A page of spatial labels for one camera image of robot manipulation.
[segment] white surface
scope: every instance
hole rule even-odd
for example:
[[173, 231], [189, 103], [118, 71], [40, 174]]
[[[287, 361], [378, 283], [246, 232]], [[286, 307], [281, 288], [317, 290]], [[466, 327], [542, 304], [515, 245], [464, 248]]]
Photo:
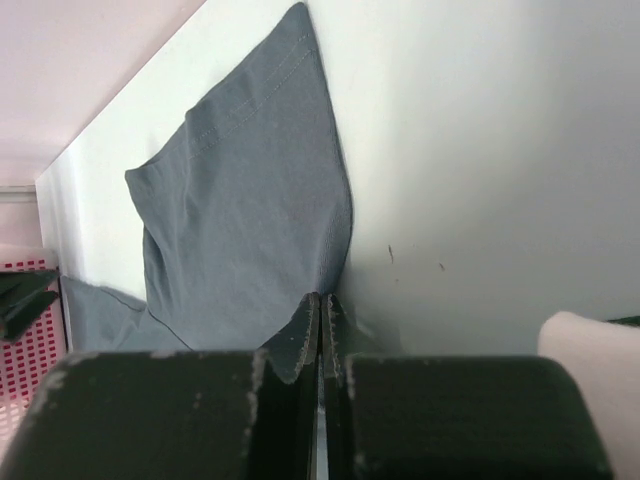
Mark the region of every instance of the white surface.
[[32, 185], [203, 1], [0, 2], [0, 185]]
[[[144, 296], [124, 170], [291, 3], [205, 4], [40, 177], [66, 273]], [[635, 4], [309, 4], [355, 201], [341, 298], [359, 320], [412, 352], [507, 353], [534, 352], [560, 309], [640, 312]]]
[[560, 312], [545, 322], [538, 353], [576, 381], [618, 480], [640, 472], [640, 328]]
[[0, 244], [42, 247], [37, 203], [0, 202]]

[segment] stitching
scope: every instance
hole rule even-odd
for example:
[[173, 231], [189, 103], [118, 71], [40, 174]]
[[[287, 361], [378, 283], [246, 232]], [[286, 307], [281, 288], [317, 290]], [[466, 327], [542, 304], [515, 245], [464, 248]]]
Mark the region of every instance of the stitching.
[[204, 152], [206, 152], [207, 150], [209, 150], [210, 148], [213, 148], [214, 146], [216, 146], [218, 143], [220, 143], [222, 140], [224, 140], [225, 138], [227, 138], [229, 135], [231, 135], [236, 129], [240, 128], [242, 125], [244, 125], [247, 120], [249, 120], [251, 117], [253, 117], [256, 113], [258, 113], [258, 111], [267, 103], [267, 101], [280, 89], [280, 87], [289, 79], [289, 77], [291, 77], [291, 75], [293, 75], [293, 72], [295, 72], [298, 67], [300, 66], [300, 64], [304, 61], [305, 58], [307, 58], [311, 53], [315, 52], [315, 50], [311, 49], [311, 50], [307, 50], [307, 53], [305, 53], [300, 60], [298, 61], [298, 63], [295, 64], [295, 66], [293, 67], [293, 69], [287, 74], [286, 77], [284, 77], [282, 79], [282, 81], [276, 85], [276, 87], [271, 91], [271, 93], [269, 93], [269, 95], [267, 95], [266, 97], [264, 97], [264, 99], [262, 100], [262, 102], [255, 108], [255, 110], [253, 112], [251, 112], [247, 117], [244, 118], [244, 120], [242, 120], [240, 123], [238, 123], [235, 127], [231, 128], [230, 130], [227, 130], [227, 132], [222, 135], [221, 137], [218, 137], [218, 139], [213, 142], [210, 143], [209, 145], [204, 146], [200, 151], [194, 153], [192, 156], [190, 156], [189, 158], [187, 158], [187, 162], [190, 160], [193, 160], [194, 158], [202, 155]]
[[[286, 62], [286, 61], [287, 61], [287, 59], [288, 59], [288, 58], [293, 54], [294, 50], [295, 50], [296, 48], [298, 48], [298, 44], [299, 44], [301, 41], [303, 41], [305, 38], [307, 38], [307, 37], [309, 37], [309, 35], [305, 35], [304, 37], [300, 37], [300, 38], [298, 39], [298, 41], [297, 41], [297, 42], [295, 43], [295, 45], [291, 48], [291, 50], [289, 51], [289, 53], [287, 53], [287, 56], [286, 56], [286, 57], [284, 57], [284, 58], [282, 59], [282, 62], [280, 62], [280, 65], [278, 65], [278, 66], [276, 67], [276, 69], [275, 69], [273, 72], [271, 72], [271, 74], [270, 74], [270, 75], [269, 75], [269, 76], [268, 76], [268, 77], [267, 77], [267, 78], [266, 78], [262, 83], [260, 83], [260, 85], [259, 85], [260, 87], [261, 87], [262, 85], [264, 85], [265, 83], [267, 83], [269, 80], [271, 80], [271, 77], [273, 77], [273, 76], [278, 72], [278, 70], [280, 70], [280, 68], [282, 68], [282, 65], [284, 65], [284, 62]], [[247, 99], [246, 101], [242, 102], [240, 105], [238, 105], [238, 106], [237, 106], [236, 108], [234, 108], [233, 110], [229, 111], [229, 113], [227, 113], [227, 118], [228, 118], [228, 117], [230, 117], [231, 115], [233, 115], [234, 113], [236, 113], [238, 110], [240, 110], [242, 107], [244, 107], [244, 106], [245, 106], [247, 103], [249, 103], [251, 100], [252, 100], [252, 99], [251, 99], [251, 98], [249, 98], [249, 99]]]
[[174, 332], [173, 329], [169, 325], [167, 325], [162, 320], [160, 320], [158, 317], [156, 317], [153, 313], [151, 313], [151, 310], [149, 310], [148, 307], [147, 307], [147, 312], [149, 312], [149, 316], [151, 318], [153, 318], [160, 325], [166, 327], [166, 329], [169, 330], [173, 334], [173, 336], [176, 337], [180, 341], [180, 343], [182, 343], [185, 347], [187, 347], [189, 350], [191, 350], [193, 352], [193, 348], [191, 348], [191, 346], [189, 346], [184, 340], [182, 340], [182, 338], [180, 338], [178, 336], [178, 334], [176, 332]]
[[129, 310], [133, 311], [133, 312], [137, 312], [137, 313], [141, 313], [144, 312], [144, 308], [142, 308], [142, 310], [138, 310], [137, 308], [133, 308], [131, 305], [129, 305], [128, 303], [124, 302], [123, 300], [119, 299], [118, 297], [116, 297], [113, 293], [111, 293], [108, 290], [104, 290], [101, 289], [104, 293], [106, 293], [107, 295], [109, 295], [111, 298], [113, 298], [116, 302], [118, 302], [120, 305], [123, 305], [125, 307], [127, 307]]
[[[298, 41], [296, 41], [296, 43], [293, 44], [293, 47], [291, 47], [291, 50], [289, 51], [289, 53], [287, 53], [287, 56], [284, 57], [282, 59], [282, 62], [280, 62], [280, 65], [278, 65], [273, 72], [271, 72], [269, 74], [269, 76], [264, 79], [259, 85], [257, 85], [257, 87], [262, 87], [265, 83], [267, 83], [269, 80], [271, 80], [271, 78], [273, 78], [273, 76], [278, 73], [278, 71], [282, 68], [282, 66], [284, 65], [284, 63], [287, 61], [287, 59], [293, 55], [293, 52], [296, 50], [296, 48], [298, 48], [298, 44], [300, 42], [302, 42], [303, 40], [309, 38], [309, 34], [304, 35], [302, 37], [300, 37], [298, 39]], [[224, 120], [226, 120], [227, 118], [231, 117], [234, 113], [236, 113], [238, 110], [240, 110], [242, 107], [244, 107], [247, 103], [249, 103], [252, 100], [252, 98], [249, 98], [247, 100], [245, 100], [244, 102], [242, 102], [240, 105], [238, 105], [237, 107], [233, 108], [232, 110], [229, 110], [225, 116], [224, 116]], [[218, 129], [216, 127], [211, 127], [209, 130], [206, 130], [205, 132], [201, 133], [200, 135], [198, 135], [197, 137], [195, 137], [193, 140], [189, 141], [187, 140], [184, 144], [186, 145], [193, 145], [193, 142], [197, 142], [198, 140], [201, 140], [202, 138], [206, 137], [207, 135], [209, 135], [211, 132], [217, 132]], [[180, 144], [180, 145], [176, 145], [174, 148], [172, 148], [169, 152], [167, 152], [165, 155], [170, 155], [172, 153], [174, 153], [176, 150], [178, 150], [179, 148], [181, 148], [184, 144]]]

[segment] pink plastic basket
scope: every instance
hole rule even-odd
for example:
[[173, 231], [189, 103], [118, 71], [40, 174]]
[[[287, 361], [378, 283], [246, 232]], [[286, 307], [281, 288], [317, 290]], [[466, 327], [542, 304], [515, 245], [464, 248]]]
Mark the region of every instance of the pink plastic basket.
[[[13, 249], [12, 258], [16, 257]], [[17, 261], [4, 261], [2, 272], [57, 268], [55, 255], [42, 249], [24, 249]], [[49, 290], [58, 291], [57, 282]], [[56, 300], [16, 343], [0, 343], [0, 459], [46, 373], [66, 353], [64, 322]]]

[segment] worn paint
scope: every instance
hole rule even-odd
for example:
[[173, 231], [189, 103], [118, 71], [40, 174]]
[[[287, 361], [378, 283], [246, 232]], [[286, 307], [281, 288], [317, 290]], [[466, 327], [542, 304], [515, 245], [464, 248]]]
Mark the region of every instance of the worn paint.
[[85, 360], [93, 360], [94, 358], [98, 358], [99, 356], [100, 352], [71, 353], [64, 358], [63, 362], [65, 365], [75, 367]]
[[62, 369], [57, 369], [49, 373], [44, 380], [40, 384], [38, 388], [38, 393], [36, 394], [33, 402], [31, 403], [31, 407], [29, 408], [29, 413], [38, 414], [42, 411], [44, 406], [47, 404], [47, 400], [49, 399], [49, 394], [52, 390], [59, 390], [64, 386], [64, 378], [67, 376], [67, 372]]
[[149, 357], [155, 358], [155, 359], [165, 359], [165, 358], [171, 358], [177, 353], [178, 352], [176, 350], [157, 350], [155, 352], [151, 352], [149, 354]]
[[294, 383], [298, 379], [298, 376], [300, 375], [300, 372], [304, 367], [305, 361], [307, 359], [307, 352], [309, 351], [309, 342], [311, 341], [311, 328], [313, 327], [313, 315], [314, 315], [314, 312], [318, 309], [318, 307], [319, 305], [316, 302], [315, 296], [311, 296], [309, 300], [309, 310], [307, 312], [309, 314], [309, 324], [307, 325], [307, 332], [305, 333], [305, 336], [304, 336], [304, 343], [302, 344], [302, 347], [300, 348], [300, 353], [298, 354], [298, 361], [296, 362], [296, 366], [294, 368], [294, 376], [293, 378], [286, 379], [285, 380], [286, 383]]
[[353, 378], [353, 359], [347, 358], [345, 361], [345, 370], [347, 372], [347, 393], [351, 401], [356, 399], [356, 381]]
[[251, 362], [251, 391], [247, 392], [247, 401], [251, 412], [251, 425], [254, 425], [258, 419], [258, 392], [262, 387], [266, 359], [267, 351], [257, 350], [253, 354], [253, 361]]
[[358, 467], [365, 467], [367, 464], [367, 459], [364, 456], [364, 453], [358, 452], [353, 456], [353, 462]]
[[327, 307], [329, 310], [329, 340], [331, 342], [331, 360], [333, 362], [333, 375], [339, 381], [341, 378], [341, 375], [340, 375], [340, 368], [338, 367], [338, 364], [340, 362], [338, 361], [338, 350], [336, 348], [336, 346], [338, 345], [338, 342], [336, 342], [336, 334], [335, 334], [335, 328], [334, 328], [336, 314], [333, 311], [332, 295], [329, 295], [329, 300], [327, 304], [328, 304]]

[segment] pink grid pattern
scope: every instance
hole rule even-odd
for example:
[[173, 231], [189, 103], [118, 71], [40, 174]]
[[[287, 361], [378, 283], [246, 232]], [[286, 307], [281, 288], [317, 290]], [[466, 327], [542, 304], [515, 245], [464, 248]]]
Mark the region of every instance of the pink grid pattern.
[[[30, 256], [0, 264], [2, 272], [57, 268], [51, 259]], [[58, 291], [57, 282], [49, 290]], [[64, 322], [56, 300], [16, 343], [0, 343], [0, 458], [24, 417], [38, 384], [66, 353]]]

